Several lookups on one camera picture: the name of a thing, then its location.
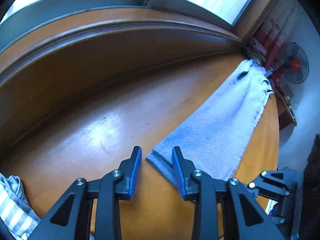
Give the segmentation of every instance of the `metal window frame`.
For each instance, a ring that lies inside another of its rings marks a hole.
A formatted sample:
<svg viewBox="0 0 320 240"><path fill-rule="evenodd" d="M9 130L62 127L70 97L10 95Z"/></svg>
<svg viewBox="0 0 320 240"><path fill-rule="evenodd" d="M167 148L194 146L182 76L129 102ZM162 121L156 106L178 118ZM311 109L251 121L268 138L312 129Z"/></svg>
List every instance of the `metal window frame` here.
<svg viewBox="0 0 320 240"><path fill-rule="evenodd" d="M0 7L0 15L4 16L13 2L11 0L11 4L6 3L5 8ZM241 15L250 2L251 0L246 3ZM187 0L39 0L15 12L0 25L0 53L21 37L54 20L88 10L114 7L153 8L204 20L229 31L236 27L236 24L231 25Z"/></svg>

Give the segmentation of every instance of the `silver bolt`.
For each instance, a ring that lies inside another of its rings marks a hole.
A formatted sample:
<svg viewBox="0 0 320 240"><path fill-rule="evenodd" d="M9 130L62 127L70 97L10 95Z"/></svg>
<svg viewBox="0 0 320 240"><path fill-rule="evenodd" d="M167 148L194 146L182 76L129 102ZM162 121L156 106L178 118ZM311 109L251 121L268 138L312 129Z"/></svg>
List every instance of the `silver bolt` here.
<svg viewBox="0 0 320 240"><path fill-rule="evenodd" d="M239 180L236 179L236 178L231 178L229 179L229 182L232 184L232 185L237 185L239 183Z"/></svg>
<svg viewBox="0 0 320 240"><path fill-rule="evenodd" d="M79 178L76 181L77 181L76 184L79 185L79 186L84 184L84 179L83 178Z"/></svg>
<svg viewBox="0 0 320 240"><path fill-rule="evenodd" d="M256 186L256 184L254 182L249 183L249 188L254 188L255 186Z"/></svg>
<svg viewBox="0 0 320 240"><path fill-rule="evenodd" d="M203 172L201 170L194 170L192 171L192 174L196 177L199 177L203 174Z"/></svg>
<svg viewBox="0 0 320 240"><path fill-rule="evenodd" d="M114 176L114 177L119 177L120 175L121 175L121 171L119 171L119 170L114 170L112 172L112 176Z"/></svg>

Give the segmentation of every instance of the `blue gripper pad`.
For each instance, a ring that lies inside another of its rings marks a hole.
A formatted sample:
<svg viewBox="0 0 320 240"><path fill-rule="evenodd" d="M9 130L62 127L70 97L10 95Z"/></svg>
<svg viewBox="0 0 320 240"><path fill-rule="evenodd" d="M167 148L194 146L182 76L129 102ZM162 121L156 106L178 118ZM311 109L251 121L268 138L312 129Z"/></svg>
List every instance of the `blue gripper pad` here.
<svg viewBox="0 0 320 240"><path fill-rule="evenodd" d="M183 158L179 146L172 149L172 165L176 187L182 199L194 200L199 192L199 186L191 179L191 172L196 168L192 161Z"/></svg>
<svg viewBox="0 0 320 240"><path fill-rule="evenodd" d="M138 184L141 161L141 147L135 146L130 159L121 162L119 170L123 172L124 176L123 180L116 184L116 193L119 199L131 200L133 198Z"/></svg>

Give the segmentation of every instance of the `wall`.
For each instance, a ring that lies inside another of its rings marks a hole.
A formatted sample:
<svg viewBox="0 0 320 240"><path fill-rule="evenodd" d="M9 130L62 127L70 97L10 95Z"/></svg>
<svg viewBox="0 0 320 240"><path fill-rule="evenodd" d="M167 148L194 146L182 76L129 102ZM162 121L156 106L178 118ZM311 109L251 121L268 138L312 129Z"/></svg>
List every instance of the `wall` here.
<svg viewBox="0 0 320 240"><path fill-rule="evenodd" d="M280 149L278 167L288 166L303 171L317 133L320 133L320 36L306 12L300 8L300 17L296 21L288 42L296 42L305 51L309 61L309 75L301 84L292 84L285 79L294 96L292 105L298 126L293 124L280 131Z"/></svg>

